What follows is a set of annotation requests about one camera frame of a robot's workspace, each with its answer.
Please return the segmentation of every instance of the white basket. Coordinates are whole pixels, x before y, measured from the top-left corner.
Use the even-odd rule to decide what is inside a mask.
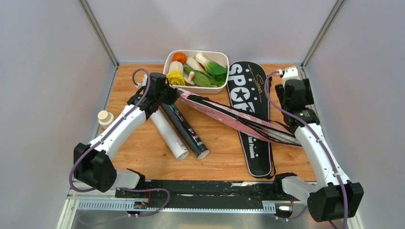
[[[172,51],[166,59],[165,66],[163,68],[163,74],[167,75],[167,73],[169,72],[170,64],[171,64],[171,62],[173,62],[173,55],[176,52],[184,53],[187,56],[187,58],[188,57],[195,58],[195,55],[197,53],[201,52],[202,54],[204,54],[204,56],[207,59],[213,60],[213,61],[217,62],[218,64],[222,65],[223,67],[228,68],[228,72],[226,74],[225,83],[220,87],[198,87],[198,86],[179,86],[179,85],[173,85],[173,87],[182,88],[184,90],[187,90],[187,91],[190,91],[193,93],[197,93],[197,94],[216,94],[216,93],[220,93],[226,87],[226,83],[228,82],[228,77],[229,77],[229,60],[225,54],[223,54],[221,52],[209,52],[209,51],[197,51],[197,50]]]

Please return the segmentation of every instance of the gray floor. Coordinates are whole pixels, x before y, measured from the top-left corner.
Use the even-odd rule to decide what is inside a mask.
[[[302,205],[294,205],[294,215],[299,214]],[[73,229],[330,229],[330,223],[316,223],[308,211],[300,218],[282,222],[265,214],[242,213],[184,213],[160,212],[144,218],[124,218],[99,226],[86,226],[77,221],[77,217],[87,223],[98,223],[125,215],[122,211],[78,211]],[[341,228],[341,221],[335,224]]]

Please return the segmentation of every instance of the wooden tabletop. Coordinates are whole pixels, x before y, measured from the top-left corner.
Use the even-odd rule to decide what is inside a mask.
[[[276,69],[284,69],[291,65],[263,65],[266,73]],[[120,65],[114,88],[108,104],[108,111],[117,117],[128,99],[137,91],[132,82],[132,73],[138,68],[149,72],[163,71],[163,65]],[[136,75],[141,82],[143,73]],[[274,77],[271,99],[278,103],[274,85],[281,79]],[[218,94],[206,95],[211,100],[230,105],[228,92],[224,89]],[[245,156],[239,140],[238,132],[192,107],[176,102],[195,132],[210,150],[207,157],[197,160],[192,153],[178,161],[174,158],[151,120],[138,127],[121,146],[114,157],[115,168],[136,170],[146,179],[180,179],[180,180],[257,180],[247,170]],[[270,108],[271,120],[283,121],[280,111]],[[315,175],[303,149],[290,148],[272,144],[274,162],[277,173],[294,172],[306,181],[315,181]]]

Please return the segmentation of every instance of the white wall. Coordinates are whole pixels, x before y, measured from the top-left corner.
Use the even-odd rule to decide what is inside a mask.
[[[0,2],[0,228],[55,228],[114,73],[76,0]]]
[[[229,60],[301,62],[335,0],[88,0],[119,62],[178,49]]]
[[[403,228],[405,1],[346,1],[308,73],[334,154],[364,198],[364,228]]]

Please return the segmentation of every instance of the container of vegetables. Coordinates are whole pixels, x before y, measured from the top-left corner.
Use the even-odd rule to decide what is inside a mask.
[[[228,68],[228,57],[221,52],[176,50],[167,57],[163,74],[173,82],[173,87],[197,94],[216,94],[228,82]]]

